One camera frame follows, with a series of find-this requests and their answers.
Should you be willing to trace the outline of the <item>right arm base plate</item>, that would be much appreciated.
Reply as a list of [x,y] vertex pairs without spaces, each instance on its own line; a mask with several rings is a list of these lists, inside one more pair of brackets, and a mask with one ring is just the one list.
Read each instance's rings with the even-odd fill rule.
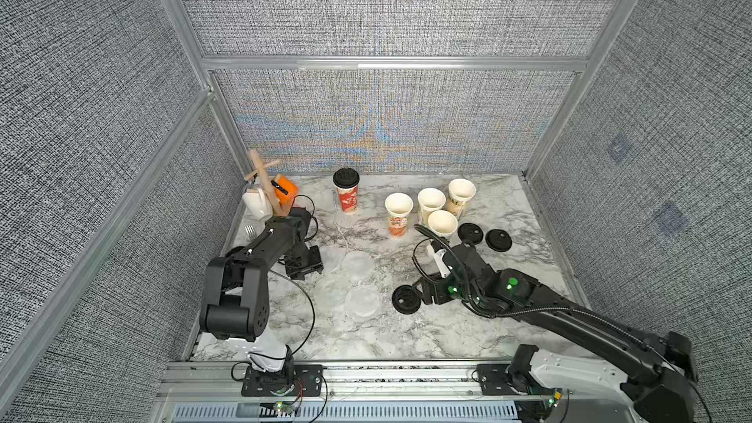
[[480,385],[483,396],[536,396],[553,398],[557,391],[542,387],[528,373],[509,370],[508,364],[478,364],[472,378]]

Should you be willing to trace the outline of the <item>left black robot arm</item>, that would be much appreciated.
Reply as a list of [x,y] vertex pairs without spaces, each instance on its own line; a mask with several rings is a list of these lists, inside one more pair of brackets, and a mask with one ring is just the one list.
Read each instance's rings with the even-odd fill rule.
[[205,272],[200,330],[217,340],[242,339],[257,348],[250,365],[260,372],[279,374],[293,362],[294,351],[268,329],[271,313],[268,276],[284,267],[282,276],[297,286],[324,266],[319,248],[309,246],[309,228],[315,216],[294,208],[286,217],[271,217],[264,230],[248,245],[210,260]]

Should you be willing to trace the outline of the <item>red white paper cup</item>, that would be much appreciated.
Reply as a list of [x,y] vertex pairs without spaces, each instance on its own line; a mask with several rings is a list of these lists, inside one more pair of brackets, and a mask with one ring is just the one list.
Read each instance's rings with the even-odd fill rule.
[[385,200],[385,208],[389,215],[390,234],[395,237],[403,236],[413,209],[411,197],[405,193],[392,193]]

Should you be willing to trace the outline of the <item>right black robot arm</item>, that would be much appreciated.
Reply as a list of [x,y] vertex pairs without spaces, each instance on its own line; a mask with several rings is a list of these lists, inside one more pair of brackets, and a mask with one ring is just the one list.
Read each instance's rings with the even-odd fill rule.
[[428,303],[460,302],[486,319],[511,318],[553,332],[623,373],[607,386],[648,422],[691,422],[698,380],[692,344],[676,332],[660,337],[599,315],[520,270],[493,269],[471,243],[428,240],[440,266],[422,277]]

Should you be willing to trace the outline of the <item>red paper milk tea cup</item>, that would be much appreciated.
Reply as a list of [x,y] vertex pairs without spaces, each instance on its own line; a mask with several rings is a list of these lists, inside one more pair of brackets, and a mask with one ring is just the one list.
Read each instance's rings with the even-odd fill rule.
[[343,213],[355,213],[358,210],[358,186],[342,188],[337,186],[337,194]]

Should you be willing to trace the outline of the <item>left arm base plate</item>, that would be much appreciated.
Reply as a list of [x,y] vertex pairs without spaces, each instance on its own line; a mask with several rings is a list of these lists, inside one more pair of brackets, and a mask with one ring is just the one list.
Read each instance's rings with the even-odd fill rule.
[[248,368],[242,381],[241,395],[248,398],[319,397],[324,367],[319,364],[295,364],[278,372]]

